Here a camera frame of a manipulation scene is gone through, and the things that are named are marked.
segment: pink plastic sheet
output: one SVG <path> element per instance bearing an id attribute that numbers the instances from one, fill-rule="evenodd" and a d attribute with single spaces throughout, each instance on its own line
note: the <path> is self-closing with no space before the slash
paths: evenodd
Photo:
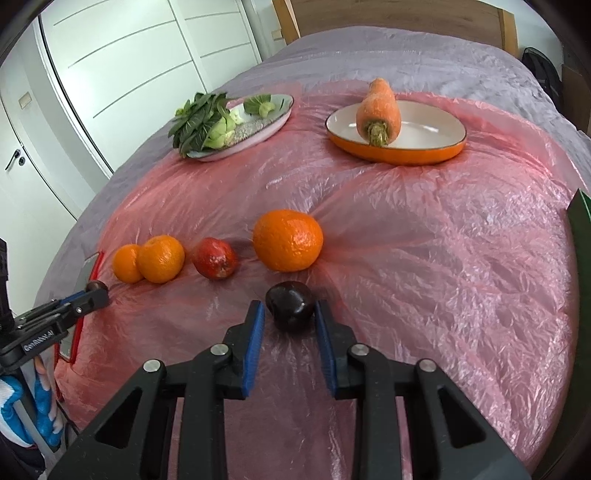
<path id="1" fill-rule="evenodd" d="M 270 140 L 214 163 L 171 153 L 146 175 L 99 242 L 99 278 L 112 304 L 87 317 L 76 363 L 56 370 L 75 421 L 87 424 L 145 360 L 194 357 L 243 321 L 251 300 L 295 279 L 386 356 L 435 359 L 535 466 L 560 417 L 574 354 L 576 265 L 565 208 L 580 177 L 525 120 L 426 93 L 400 98 L 460 118 L 468 131 L 461 155 L 435 167 L 353 158 L 327 139 L 324 121 L 366 89 L 276 87 L 296 93 L 296 106 Z M 273 273 L 255 256 L 256 220 L 280 208 L 309 212 L 324 230 L 308 271 Z M 187 263 L 163 286 L 117 282 L 115 250 L 163 233 L 187 249 L 205 236 L 225 239 L 239 270 L 210 282 Z M 353 426 L 351 403 L 333 401 L 325 387 L 313 335 L 289 338 L 268 321 L 252 396 L 227 403 L 231 478 L 348 479 Z"/>

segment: glove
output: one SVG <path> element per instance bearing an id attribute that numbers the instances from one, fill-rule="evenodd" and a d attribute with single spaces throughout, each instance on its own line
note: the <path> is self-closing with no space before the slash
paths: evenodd
<path id="1" fill-rule="evenodd" d="M 37 409 L 36 427 L 49 446 L 60 444 L 64 430 L 64 418 L 57 408 L 56 397 L 51 390 L 47 370 L 40 357 L 34 360 L 35 382 L 33 397 Z M 14 410 L 14 404 L 22 399 L 26 386 L 14 377 L 0 378 L 0 433 L 8 440 L 21 447 L 33 446 L 33 439 L 26 431 Z"/>

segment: orange dish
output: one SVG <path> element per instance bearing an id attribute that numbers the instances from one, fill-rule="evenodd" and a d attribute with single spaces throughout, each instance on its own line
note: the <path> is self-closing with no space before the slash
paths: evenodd
<path id="1" fill-rule="evenodd" d="M 458 155 L 466 146 L 466 128 L 452 114 L 425 103 L 399 100 L 402 129 L 385 147 L 369 145 L 357 132 L 359 103 L 337 110 L 326 120 L 331 141 L 364 160 L 392 165 L 435 165 Z"/>

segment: oval plate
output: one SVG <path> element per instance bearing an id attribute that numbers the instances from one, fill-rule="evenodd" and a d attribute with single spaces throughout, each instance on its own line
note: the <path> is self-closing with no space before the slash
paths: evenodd
<path id="1" fill-rule="evenodd" d="M 259 130 L 250 133 L 243 140 L 240 140 L 239 142 L 222 150 L 206 150 L 202 152 L 191 151 L 187 154 L 187 156 L 199 161 L 221 160 L 234 153 L 254 147 L 255 145 L 272 137 L 281 129 L 281 127 L 283 127 L 283 125 L 285 125 L 289 119 L 291 115 L 291 107 L 294 104 L 294 98 L 291 95 L 271 95 L 271 102 L 273 102 L 277 108 L 269 113 L 265 119 L 268 121 L 268 124 L 264 127 L 261 127 Z M 244 111 L 244 103 L 242 102 L 235 107 L 230 108 L 230 111 L 238 112 L 240 118 L 244 120 L 244 123 L 242 125 L 237 125 L 236 128 L 244 128 L 243 125 L 261 119 L 261 117 L 258 115 L 250 115 L 249 113 L 246 113 Z"/>
<path id="2" fill-rule="evenodd" d="M 364 160 L 392 165 L 435 165 L 458 155 L 466 145 L 466 128 L 452 114 L 425 103 L 399 100 L 402 128 L 385 147 L 369 145 L 357 132 L 360 103 L 326 119 L 329 138 L 346 152 Z"/>

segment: black backpack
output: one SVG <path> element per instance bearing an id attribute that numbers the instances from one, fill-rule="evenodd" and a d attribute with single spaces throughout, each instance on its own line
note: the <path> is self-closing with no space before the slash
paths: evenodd
<path id="1" fill-rule="evenodd" d="M 556 109 L 562 113 L 562 82 L 550 59 L 539 50 L 528 47 L 524 50 L 521 61 L 534 74 Z"/>

